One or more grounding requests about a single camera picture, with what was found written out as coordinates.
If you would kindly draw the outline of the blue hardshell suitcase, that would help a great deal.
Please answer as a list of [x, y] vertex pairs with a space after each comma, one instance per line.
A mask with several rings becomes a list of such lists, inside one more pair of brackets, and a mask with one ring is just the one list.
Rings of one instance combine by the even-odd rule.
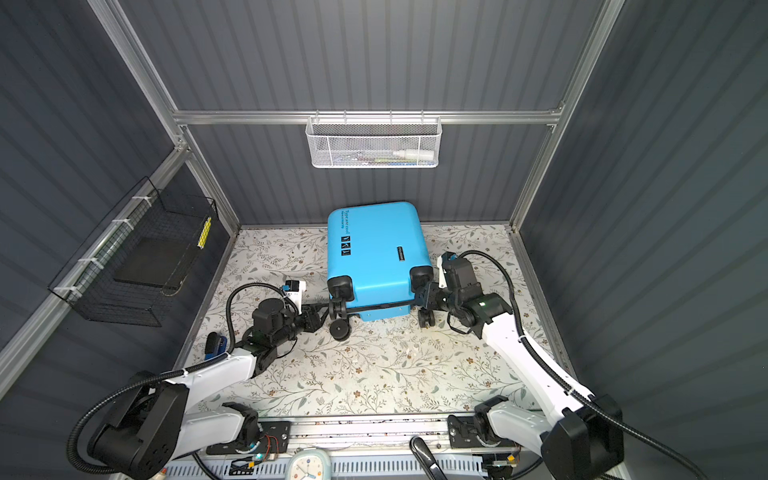
[[335, 340], [349, 338], [351, 316], [372, 322], [408, 315], [433, 278], [411, 203], [345, 207], [328, 216], [326, 285]]

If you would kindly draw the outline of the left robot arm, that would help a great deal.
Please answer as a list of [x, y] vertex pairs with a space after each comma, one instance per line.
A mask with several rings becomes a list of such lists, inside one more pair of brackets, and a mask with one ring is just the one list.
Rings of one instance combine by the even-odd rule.
[[161, 375], [137, 374], [92, 407], [70, 433], [70, 463], [86, 473], [149, 479], [171, 460], [212, 445], [230, 445], [241, 454], [259, 450], [267, 441], [256, 410], [228, 401], [200, 411], [198, 404], [264, 373], [279, 358], [281, 344], [316, 332], [327, 317], [327, 309], [316, 304], [261, 302], [252, 326], [230, 351]]

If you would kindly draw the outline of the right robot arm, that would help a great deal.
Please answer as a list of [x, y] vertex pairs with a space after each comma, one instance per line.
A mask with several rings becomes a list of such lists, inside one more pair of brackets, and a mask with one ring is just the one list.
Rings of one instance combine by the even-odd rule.
[[601, 417], [591, 392], [525, 332], [514, 297], [484, 292], [467, 253], [439, 257], [437, 279], [415, 293], [420, 319], [444, 311], [460, 332], [485, 342], [513, 370], [539, 406], [530, 412], [505, 396], [475, 408], [474, 431], [486, 446], [513, 441], [537, 454], [555, 479], [597, 479], [625, 459], [620, 428]]

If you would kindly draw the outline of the blue flat object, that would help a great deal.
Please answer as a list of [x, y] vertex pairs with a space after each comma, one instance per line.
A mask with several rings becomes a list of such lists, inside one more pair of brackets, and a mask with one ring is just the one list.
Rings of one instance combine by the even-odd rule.
[[204, 360], [211, 360], [227, 351], [228, 338], [218, 332], [211, 332], [206, 337], [204, 346]]

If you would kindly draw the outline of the yellow marker in basket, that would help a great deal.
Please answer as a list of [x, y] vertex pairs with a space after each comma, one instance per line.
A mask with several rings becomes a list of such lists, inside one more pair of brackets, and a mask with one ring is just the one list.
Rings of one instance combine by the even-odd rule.
[[212, 218], [207, 217], [201, 228], [196, 247], [204, 249], [212, 226]]

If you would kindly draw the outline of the white bottle in basket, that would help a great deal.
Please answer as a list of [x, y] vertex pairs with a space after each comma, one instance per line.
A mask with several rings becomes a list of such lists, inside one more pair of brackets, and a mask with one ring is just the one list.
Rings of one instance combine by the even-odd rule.
[[431, 163], [436, 158], [434, 150], [404, 149], [393, 151], [393, 156], [402, 161]]

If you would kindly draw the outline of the small white clock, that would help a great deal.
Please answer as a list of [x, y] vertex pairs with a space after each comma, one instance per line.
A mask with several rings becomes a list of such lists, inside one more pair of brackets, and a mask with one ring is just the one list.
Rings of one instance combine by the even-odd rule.
[[286, 480], [331, 480], [330, 455], [319, 448], [304, 449], [292, 456], [285, 469]]

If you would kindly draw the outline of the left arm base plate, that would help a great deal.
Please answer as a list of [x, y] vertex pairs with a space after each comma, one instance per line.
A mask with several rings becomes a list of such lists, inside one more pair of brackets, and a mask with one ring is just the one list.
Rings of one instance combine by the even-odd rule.
[[289, 421], [260, 422], [253, 438], [236, 440], [206, 448], [207, 455], [277, 455], [287, 451], [292, 424]]

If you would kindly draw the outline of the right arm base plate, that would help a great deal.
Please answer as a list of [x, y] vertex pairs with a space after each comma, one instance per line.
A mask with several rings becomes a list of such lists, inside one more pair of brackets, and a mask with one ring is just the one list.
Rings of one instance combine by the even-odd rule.
[[491, 439], [475, 425], [472, 415], [449, 415], [446, 420], [448, 438], [453, 449], [515, 448], [518, 444], [509, 439]]

